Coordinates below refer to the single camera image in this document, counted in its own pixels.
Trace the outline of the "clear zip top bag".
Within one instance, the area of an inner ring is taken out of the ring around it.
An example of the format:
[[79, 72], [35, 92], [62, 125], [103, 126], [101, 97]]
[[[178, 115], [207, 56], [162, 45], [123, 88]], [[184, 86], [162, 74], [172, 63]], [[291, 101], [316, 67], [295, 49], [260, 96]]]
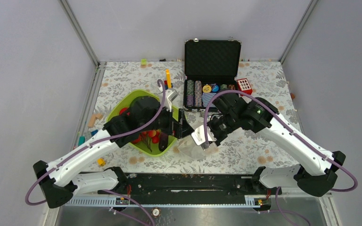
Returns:
[[190, 136], [180, 139], [178, 149], [181, 153], [194, 160], [202, 160], [219, 152], [219, 148], [216, 144], [212, 143], [208, 148], [204, 149], [202, 146], [196, 145], [193, 138]]

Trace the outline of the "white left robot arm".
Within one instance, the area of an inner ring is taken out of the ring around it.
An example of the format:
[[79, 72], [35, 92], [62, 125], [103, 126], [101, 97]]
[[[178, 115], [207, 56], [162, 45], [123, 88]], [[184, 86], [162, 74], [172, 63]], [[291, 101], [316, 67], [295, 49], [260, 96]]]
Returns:
[[173, 111], [161, 106], [152, 96], [138, 97], [83, 145], [55, 161], [36, 162], [33, 169], [48, 207], [60, 207], [75, 194], [98, 190], [123, 193], [127, 189], [127, 178], [120, 167], [95, 173], [86, 173], [84, 168], [108, 152], [137, 140], [141, 132], [160, 130], [177, 139], [190, 135], [193, 128], [185, 115], [181, 110], [176, 113], [178, 117], [174, 118]]

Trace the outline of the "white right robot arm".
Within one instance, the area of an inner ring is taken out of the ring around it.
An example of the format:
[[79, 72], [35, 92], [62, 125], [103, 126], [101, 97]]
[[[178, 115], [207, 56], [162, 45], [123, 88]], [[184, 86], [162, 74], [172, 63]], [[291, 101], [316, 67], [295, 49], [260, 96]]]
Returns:
[[263, 194], [269, 188], [298, 187], [309, 195], [321, 197], [334, 187], [337, 165], [344, 163], [345, 154], [323, 149], [308, 139], [270, 102], [260, 97], [246, 102], [233, 90], [226, 90], [216, 94], [212, 103], [222, 114], [207, 124], [216, 145], [241, 128], [274, 142], [298, 162], [283, 168], [259, 167], [251, 178], [254, 192]]

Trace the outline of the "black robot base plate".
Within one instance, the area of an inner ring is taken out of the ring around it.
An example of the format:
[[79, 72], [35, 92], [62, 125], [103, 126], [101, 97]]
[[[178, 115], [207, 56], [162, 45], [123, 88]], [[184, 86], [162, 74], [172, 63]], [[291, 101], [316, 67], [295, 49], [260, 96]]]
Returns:
[[108, 191], [99, 190], [98, 194], [128, 194], [140, 204], [244, 204], [247, 195], [266, 198], [277, 190], [261, 185], [253, 175], [124, 173], [119, 167], [114, 170], [120, 173], [119, 184]]

